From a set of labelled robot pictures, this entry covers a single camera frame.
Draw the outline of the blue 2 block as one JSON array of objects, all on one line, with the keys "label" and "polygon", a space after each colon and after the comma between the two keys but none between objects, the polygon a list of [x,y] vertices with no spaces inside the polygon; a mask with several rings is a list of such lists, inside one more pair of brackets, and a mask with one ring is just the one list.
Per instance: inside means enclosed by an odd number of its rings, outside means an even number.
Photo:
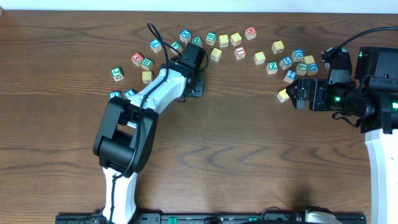
[{"label": "blue 2 block", "polygon": [[287,70],[287,73],[285,74],[284,81],[287,83],[293,83],[294,80],[296,79],[297,73],[293,70]]}]

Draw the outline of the red I block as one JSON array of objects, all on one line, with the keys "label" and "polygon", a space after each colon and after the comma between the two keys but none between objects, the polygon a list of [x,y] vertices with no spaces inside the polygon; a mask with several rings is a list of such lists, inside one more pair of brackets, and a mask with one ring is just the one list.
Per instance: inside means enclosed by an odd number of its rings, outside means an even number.
[{"label": "red I block", "polygon": [[236,47],[234,50],[234,55],[237,60],[243,59],[246,56],[246,50],[244,47]]}]

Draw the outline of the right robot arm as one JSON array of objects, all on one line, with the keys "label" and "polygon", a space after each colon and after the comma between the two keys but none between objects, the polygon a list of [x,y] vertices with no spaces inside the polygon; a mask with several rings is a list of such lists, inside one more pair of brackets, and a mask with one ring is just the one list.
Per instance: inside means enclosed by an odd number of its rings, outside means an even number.
[{"label": "right robot arm", "polygon": [[297,110],[358,117],[371,168],[371,223],[397,223],[397,49],[361,47],[356,67],[342,48],[322,53],[327,79],[301,78],[286,88]]}]

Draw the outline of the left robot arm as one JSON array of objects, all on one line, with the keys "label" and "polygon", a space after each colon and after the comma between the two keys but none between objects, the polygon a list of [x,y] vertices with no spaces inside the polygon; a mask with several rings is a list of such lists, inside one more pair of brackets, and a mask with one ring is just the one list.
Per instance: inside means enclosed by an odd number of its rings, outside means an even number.
[{"label": "left robot arm", "polygon": [[139,93],[108,101],[93,145],[106,179],[101,215],[106,223],[129,223],[134,217],[137,175],[151,154],[159,115],[195,89],[200,65],[183,58],[169,60]]}]

